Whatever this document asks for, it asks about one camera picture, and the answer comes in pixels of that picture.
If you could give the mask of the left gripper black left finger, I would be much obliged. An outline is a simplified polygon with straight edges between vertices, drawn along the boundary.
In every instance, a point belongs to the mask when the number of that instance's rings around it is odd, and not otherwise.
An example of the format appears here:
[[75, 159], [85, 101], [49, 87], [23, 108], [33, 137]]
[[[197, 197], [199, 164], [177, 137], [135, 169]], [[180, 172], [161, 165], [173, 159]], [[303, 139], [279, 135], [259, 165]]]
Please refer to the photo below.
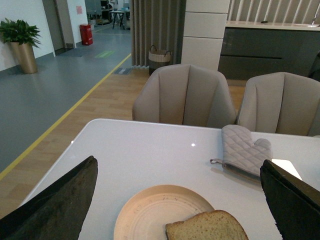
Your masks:
[[98, 162], [89, 156], [0, 220], [2, 240], [76, 240], [90, 208]]

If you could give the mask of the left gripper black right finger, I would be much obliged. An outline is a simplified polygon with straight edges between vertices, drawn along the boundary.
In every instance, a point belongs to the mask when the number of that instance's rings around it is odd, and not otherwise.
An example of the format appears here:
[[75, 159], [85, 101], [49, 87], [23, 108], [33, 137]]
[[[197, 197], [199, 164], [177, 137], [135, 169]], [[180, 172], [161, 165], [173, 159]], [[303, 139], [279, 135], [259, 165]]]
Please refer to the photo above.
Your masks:
[[260, 182], [275, 225], [284, 240], [320, 238], [320, 192], [265, 160]]

